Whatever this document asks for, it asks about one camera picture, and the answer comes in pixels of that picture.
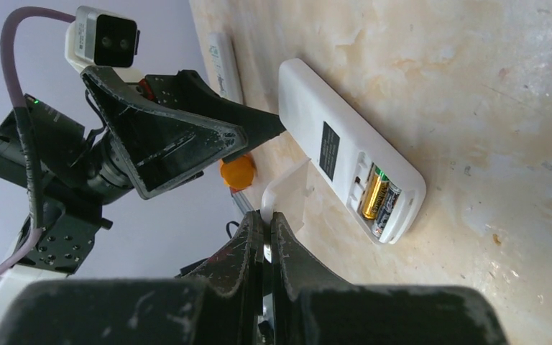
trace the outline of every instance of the camera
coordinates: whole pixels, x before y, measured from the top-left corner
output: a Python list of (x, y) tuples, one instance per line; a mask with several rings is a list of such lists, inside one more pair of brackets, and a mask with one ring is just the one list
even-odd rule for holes
[(75, 55), (99, 66), (128, 68), (138, 51), (139, 34), (134, 20), (80, 6), (75, 14)]

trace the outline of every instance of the orange object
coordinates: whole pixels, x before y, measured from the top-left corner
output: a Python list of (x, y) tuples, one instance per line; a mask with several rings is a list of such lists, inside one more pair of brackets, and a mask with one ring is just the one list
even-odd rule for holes
[(249, 155), (244, 155), (230, 163), (219, 161), (219, 171), (225, 184), (236, 190), (249, 187), (255, 175), (253, 161)]

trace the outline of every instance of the beige marble surface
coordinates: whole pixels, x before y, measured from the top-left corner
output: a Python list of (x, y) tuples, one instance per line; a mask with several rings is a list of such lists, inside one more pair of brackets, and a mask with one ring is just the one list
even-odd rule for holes
[[(277, 113), (278, 66), (302, 58), (426, 180), (410, 231), (377, 246), (310, 167), (312, 253), (355, 283), (473, 287), (512, 343), (552, 343), (552, 0), (190, 2), (211, 85), (211, 31), (253, 107)], [(258, 206), (304, 155), (285, 133), (254, 157)]]

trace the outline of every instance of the white device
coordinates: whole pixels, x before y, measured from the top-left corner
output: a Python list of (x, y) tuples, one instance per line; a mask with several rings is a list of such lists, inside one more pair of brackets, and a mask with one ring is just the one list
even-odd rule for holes
[[(372, 241), (398, 241), (426, 196), (420, 173), (302, 60), (280, 65), (278, 106), (285, 128)], [(374, 167), (400, 189), (381, 231), (359, 210)]]
[[(75, 22), (69, 24), (65, 35), (65, 59), (73, 67), (77, 73), (80, 73), (89, 65), (94, 65), (91, 61), (87, 61), (78, 57), (75, 54)], [(126, 83), (138, 83), (144, 78), (144, 74), (140, 70), (133, 67), (118, 68), (113, 70)]]
[(208, 43), (210, 45), (208, 52), (211, 54), (211, 60), (217, 75), (219, 95), (232, 102), (244, 104), (231, 39), (223, 32), (211, 32), (208, 34)]

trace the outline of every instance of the white remote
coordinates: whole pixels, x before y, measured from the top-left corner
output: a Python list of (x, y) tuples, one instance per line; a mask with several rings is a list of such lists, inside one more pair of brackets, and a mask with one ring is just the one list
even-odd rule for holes
[(210, 44), (209, 52), (217, 74), (219, 95), (236, 103), (244, 103), (234, 47), (229, 36), (223, 32), (212, 32), (208, 35), (208, 42)]

